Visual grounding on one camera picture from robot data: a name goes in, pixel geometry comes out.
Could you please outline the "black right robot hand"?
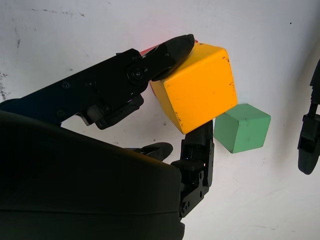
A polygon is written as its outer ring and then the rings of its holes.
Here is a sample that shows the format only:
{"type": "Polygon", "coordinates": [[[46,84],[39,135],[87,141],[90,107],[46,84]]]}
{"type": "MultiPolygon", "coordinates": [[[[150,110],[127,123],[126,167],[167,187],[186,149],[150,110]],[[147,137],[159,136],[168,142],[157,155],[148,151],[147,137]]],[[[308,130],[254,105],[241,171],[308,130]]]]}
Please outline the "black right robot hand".
{"type": "Polygon", "coordinates": [[[79,116],[104,130],[134,111],[150,81],[179,67],[192,34],[135,49],[0,105],[3,240],[181,240],[182,218],[213,179],[213,122],[186,134],[180,159],[159,142],[122,148],[62,128],[79,116]]]}

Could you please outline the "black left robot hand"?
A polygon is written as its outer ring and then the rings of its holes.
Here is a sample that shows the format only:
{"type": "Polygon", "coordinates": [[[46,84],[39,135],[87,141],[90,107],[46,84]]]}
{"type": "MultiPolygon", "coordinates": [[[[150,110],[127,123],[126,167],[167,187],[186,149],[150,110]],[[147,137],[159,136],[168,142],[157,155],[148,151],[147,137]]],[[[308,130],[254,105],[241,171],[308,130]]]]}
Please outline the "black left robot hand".
{"type": "Polygon", "coordinates": [[[302,128],[298,141],[298,169],[310,175],[316,167],[320,156],[320,115],[317,109],[320,106],[320,64],[316,65],[310,86],[312,93],[310,108],[303,116],[302,128]]]}

